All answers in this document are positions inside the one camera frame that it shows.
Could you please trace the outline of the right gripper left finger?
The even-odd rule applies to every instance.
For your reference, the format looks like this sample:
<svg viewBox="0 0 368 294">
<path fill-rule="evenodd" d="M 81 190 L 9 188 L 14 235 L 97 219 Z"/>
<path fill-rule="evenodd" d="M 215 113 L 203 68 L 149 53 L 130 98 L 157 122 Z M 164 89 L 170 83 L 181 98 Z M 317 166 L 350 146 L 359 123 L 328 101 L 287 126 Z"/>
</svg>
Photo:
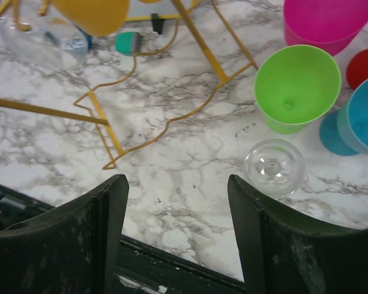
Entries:
<svg viewBox="0 0 368 294">
<path fill-rule="evenodd" d="M 86 194 L 0 230 L 0 293 L 120 293 L 115 276 L 129 184 Z"/>
</svg>

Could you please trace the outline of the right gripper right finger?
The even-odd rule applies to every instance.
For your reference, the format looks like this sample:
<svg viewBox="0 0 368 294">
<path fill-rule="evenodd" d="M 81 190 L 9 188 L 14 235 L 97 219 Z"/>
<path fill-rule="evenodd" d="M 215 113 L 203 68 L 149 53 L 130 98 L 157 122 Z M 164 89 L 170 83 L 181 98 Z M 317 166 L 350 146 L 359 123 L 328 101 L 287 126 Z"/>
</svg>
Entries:
<svg viewBox="0 0 368 294">
<path fill-rule="evenodd" d="M 368 293 L 368 228 L 310 217 L 237 175 L 228 199 L 247 293 Z"/>
</svg>

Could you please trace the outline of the clear wine glass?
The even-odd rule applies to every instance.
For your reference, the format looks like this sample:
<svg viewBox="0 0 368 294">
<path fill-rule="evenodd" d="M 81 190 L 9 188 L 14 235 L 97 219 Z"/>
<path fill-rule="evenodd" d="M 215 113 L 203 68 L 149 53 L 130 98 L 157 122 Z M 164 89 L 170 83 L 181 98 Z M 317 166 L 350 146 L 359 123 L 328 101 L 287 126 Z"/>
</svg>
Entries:
<svg viewBox="0 0 368 294">
<path fill-rule="evenodd" d="M 243 160 L 246 180 L 261 193 L 287 197 L 297 191 L 305 179 L 305 161 L 290 142 L 279 138 L 262 141 Z"/>
<path fill-rule="evenodd" d="M 24 62 L 49 70 L 63 70 L 60 52 L 44 36 L 44 31 L 19 31 L 9 14 L 0 17 L 0 37 L 4 45 Z"/>
</svg>

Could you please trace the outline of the teal wine glass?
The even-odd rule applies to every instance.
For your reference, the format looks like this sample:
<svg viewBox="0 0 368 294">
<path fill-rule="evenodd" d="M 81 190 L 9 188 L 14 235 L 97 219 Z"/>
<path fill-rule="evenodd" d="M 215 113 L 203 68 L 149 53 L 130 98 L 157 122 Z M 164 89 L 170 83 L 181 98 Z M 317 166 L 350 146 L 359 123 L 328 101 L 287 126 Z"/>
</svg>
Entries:
<svg viewBox="0 0 368 294">
<path fill-rule="evenodd" d="M 339 109 L 325 116 L 319 128 L 320 140 L 339 156 L 368 156 L 368 79 Z"/>
</svg>

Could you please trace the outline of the green wine glass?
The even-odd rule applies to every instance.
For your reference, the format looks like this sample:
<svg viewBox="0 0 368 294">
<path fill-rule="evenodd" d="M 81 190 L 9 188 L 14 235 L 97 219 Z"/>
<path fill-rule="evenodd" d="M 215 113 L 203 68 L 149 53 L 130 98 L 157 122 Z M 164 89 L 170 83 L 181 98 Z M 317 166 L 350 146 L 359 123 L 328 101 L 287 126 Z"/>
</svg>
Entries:
<svg viewBox="0 0 368 294">
<path fill-rule="evenodd" d="M 292 45 L 262 63 L 253 89 L 267 126 L 293 134 L 331 109 L 341 84 L 340 68 L 329 53 L 311 45 Z"/>
</svg>

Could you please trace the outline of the red wine glass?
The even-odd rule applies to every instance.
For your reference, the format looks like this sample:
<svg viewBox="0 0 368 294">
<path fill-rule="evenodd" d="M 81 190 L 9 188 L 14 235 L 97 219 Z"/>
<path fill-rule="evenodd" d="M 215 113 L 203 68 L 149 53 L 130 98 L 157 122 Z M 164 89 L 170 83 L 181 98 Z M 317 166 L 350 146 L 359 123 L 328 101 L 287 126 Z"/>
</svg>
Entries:
<svg viewBox="0 0 368 294">
<path fill-rule="evenodd" d="M 353 90 L 368 79 L 368 49 L 360 51 L 352 58 L 346 70 L 346 78 Z"/>
</svg>

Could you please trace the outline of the pink wine glass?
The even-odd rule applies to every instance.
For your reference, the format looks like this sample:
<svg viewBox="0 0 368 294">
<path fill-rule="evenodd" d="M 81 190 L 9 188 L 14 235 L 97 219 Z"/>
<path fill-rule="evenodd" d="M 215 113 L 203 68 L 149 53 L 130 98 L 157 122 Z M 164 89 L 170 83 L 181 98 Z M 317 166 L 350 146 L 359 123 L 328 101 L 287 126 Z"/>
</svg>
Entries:
<svg viewBox="0 0 368 294">
<path fill-rule="evenodd" d="M 283 21 L 288 46 L 311 45 L 335 56 L 368 23 L 368 0 L 286 0 Z"/>
</svg>

